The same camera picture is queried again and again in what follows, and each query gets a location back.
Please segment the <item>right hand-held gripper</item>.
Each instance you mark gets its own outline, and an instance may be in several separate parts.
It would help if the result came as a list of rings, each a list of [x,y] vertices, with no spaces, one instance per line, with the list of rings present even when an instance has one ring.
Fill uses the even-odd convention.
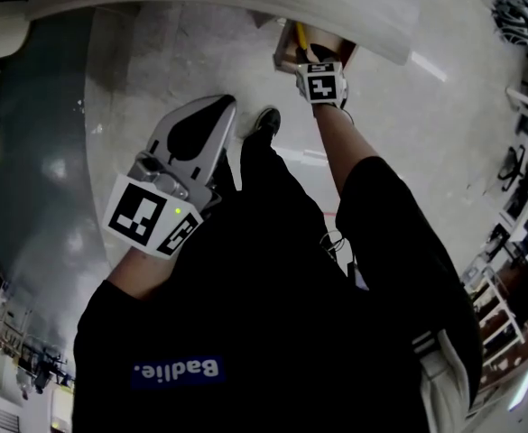
[[[319,60],[309,60],[307,51],[296,49],[296,87],[311,105],[328,104],[344,107],[348,97],[348,84],[344,66],[336,52],[316,43],[311,52]]]

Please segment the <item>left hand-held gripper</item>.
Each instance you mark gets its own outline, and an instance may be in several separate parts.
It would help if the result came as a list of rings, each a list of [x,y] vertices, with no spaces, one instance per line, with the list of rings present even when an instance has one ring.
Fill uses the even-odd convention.
[[[144,253],[171,259],[222,202],[212,175],[235,118],[233,96],[203,97],[167,114],[148,151],[117,176],[102,226]]]

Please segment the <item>grey wooden drawer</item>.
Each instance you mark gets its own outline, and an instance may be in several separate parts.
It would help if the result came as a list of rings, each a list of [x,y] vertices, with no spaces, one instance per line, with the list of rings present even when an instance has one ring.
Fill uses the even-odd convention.
[[[295,73],[296,49],[299,47],[297,26],[298,24],[295,21],[287,20],[283,27],[273,55],[273,64],[278,71],[289,74]],[[357,45],[354,42],[341,38],[336,34],[325,32],[307,24],[303,24],[302,29],[308,46],[315,43],[336,52],[344,67],[354,58],[357,52]]]

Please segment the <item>person's left forearm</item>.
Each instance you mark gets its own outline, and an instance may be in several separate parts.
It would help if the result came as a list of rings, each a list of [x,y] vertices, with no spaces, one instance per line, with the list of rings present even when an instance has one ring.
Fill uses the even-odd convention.
[[[178,256],[176,253],[170,259],[163,259],[131,247],[107,281],[132,298],[148,299],[169,280]]]

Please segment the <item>person's right forearm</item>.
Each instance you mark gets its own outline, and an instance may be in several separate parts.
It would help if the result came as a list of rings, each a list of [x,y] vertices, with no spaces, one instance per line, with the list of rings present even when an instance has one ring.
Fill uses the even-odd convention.
[[[347,112],[328,104],[313,105],[312,112],[332,178],[341,195],[348,175],[357,164],[366,158],[377,157],[378,154],[356,129]]]

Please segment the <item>person's black shoe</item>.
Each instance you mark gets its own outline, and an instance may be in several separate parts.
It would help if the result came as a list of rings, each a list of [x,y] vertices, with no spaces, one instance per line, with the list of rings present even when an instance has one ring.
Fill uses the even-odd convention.
[[[252,129],[247,133],[246,138],[256,135],[271,142],[278,134],[281,122],[282,116],[280,111],[276,107],[268,106],[256,118],[255,123]]]

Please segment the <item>person's black trouser leg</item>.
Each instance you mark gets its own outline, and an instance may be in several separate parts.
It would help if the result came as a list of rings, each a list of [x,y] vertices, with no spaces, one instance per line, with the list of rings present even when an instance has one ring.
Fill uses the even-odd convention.
[[[273,138],[271,129],[262,128],[244,140],[240,157],[242,192],[267,225],[328,249],[330,238],[324,214],[273,149]]]

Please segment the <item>person's black top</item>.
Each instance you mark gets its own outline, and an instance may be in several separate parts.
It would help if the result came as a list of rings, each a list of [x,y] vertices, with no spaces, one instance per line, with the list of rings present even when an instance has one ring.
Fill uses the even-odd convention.
[[[104,281],[74,345],[75,433],[428,433],[412,341],[445,330],[470,402],[477,318],[411,191],[381,158],[347,178],[337,227],[359,289],[321,247],[239,195],[190,236],[149,300]]]

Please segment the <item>black office chair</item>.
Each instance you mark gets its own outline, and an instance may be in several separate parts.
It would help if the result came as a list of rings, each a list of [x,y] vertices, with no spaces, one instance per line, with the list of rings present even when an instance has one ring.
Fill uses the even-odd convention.
[[[528,191],[528,147],[524,144],[510,146],[499,172],[497,181],[501,191],[515,189],[521,193]]]

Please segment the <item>white metal rack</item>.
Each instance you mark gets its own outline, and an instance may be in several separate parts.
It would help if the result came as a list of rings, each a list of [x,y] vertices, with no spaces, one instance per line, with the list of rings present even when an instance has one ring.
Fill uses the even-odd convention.
[[[513,311],[512,287],[490,264],[471,264],[461,277],[480,326],[483,366],[496,369],[505,354],[525,343],[525,334]]]

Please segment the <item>white striped garment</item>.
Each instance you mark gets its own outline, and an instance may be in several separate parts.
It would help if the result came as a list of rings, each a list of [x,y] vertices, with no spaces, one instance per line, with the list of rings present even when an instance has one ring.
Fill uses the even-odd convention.
[[[470,393],[465,365],[445,330],[428,331],[412,341],[421,364],[421,398],[430,433],[461,433]]]

